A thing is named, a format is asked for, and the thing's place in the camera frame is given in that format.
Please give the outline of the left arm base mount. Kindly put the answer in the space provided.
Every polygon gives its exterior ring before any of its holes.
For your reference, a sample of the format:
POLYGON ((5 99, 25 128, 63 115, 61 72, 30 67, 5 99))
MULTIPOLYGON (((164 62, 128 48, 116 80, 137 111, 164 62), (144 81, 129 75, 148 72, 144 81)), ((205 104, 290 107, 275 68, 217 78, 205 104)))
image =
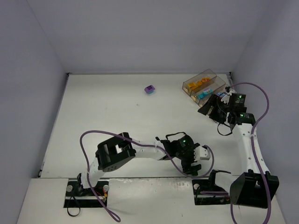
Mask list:
MULTIPOLYGON (((107 206, 109 182, 99 180, 94 187, 99 199, 107 206)), ((102 208, 91 189, 82 189, 77 179, 69 179, 66 186, 64 208, 102 208)))

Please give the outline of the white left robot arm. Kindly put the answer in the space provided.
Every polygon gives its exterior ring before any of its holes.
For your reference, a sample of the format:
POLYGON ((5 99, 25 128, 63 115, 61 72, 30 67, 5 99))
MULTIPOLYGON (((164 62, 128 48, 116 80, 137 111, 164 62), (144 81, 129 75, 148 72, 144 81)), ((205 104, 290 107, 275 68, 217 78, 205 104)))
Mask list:
POLYGON ((87 170, 78 175, 78 185, 81 189, 95 187, 105 173, 116 171, 133 158, 148 158, 156 161, 177 158, 181 161, 181 172, 192 176, 197 176, 201 169, 198 161, 209 158, 206 149, 199 143, 195 143, 185 132, 182 132, 183 136, 178 140, 169 140, 172 134, 168 134, 165 136, 166 139, 156 138, 157 143, 152 144, 134 140, 127 132, 114 134, 99 131, 98 133, 112 135, 112 138, 98 144, 93 162, 87 162, 87 170))

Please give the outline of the teal frog flower lego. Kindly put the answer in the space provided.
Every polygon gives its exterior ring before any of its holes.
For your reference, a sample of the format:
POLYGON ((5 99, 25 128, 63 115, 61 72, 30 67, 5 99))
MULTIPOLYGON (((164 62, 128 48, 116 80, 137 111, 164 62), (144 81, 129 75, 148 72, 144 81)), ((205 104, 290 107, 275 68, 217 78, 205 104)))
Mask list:
POLYGON ((211 88, 207 88, 203 91, 203 94, 208 95, 208 94, 211 94, 212 92, 213 92, 213 90, 211 88))

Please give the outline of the yellow curved lego brick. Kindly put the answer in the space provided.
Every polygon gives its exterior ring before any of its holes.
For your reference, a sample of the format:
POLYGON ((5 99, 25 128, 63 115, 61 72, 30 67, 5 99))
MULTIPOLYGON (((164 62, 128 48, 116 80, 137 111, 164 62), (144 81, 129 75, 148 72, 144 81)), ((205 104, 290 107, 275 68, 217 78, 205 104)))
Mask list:
POLYGON ((188 84, 188 87, 189 87, 189 88, 192 88, 192 87, 194 87, 194 86, 195 86, 195 83, 189 83, 189 84, 188 84))

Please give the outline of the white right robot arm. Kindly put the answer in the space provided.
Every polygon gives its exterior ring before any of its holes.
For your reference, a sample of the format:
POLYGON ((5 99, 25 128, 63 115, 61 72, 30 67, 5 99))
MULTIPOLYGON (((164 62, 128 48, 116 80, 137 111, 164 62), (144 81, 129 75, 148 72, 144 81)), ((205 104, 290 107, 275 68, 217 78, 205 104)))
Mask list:
POLYGON ((198 112, 219 124, 227 123, 237 142, 242 169, 237 172, 213 170, 210 186, 225 190, 233 205, 267 209, 279 180, 267 168, 257 140, 256 119, 245 107, 246 96, 239 93, 212 94, 198 112))

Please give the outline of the purple hollow lego brick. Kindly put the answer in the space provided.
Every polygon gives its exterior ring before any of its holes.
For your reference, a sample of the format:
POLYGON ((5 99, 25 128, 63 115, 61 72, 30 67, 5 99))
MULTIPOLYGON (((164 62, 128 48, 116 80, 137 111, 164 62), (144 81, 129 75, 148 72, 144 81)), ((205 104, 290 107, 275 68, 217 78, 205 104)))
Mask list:
POLYGON ((149 85, 144 88, 144 91, 146 92, 146 94, 149 94, 149 92, 152 90, 155 90, 155 87, 153 85, 149 85))

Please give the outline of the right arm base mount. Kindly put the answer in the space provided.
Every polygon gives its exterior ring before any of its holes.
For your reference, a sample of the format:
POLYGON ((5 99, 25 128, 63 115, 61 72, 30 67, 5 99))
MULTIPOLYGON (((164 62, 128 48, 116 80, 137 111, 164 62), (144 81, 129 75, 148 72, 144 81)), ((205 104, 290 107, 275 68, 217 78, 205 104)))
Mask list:
POLYGON ((212 170, 206 179, 192 179, 195 205, 230 204, 231 200, 228 192, 215 184, 217 173, 230 174, 224 170, 212 170))

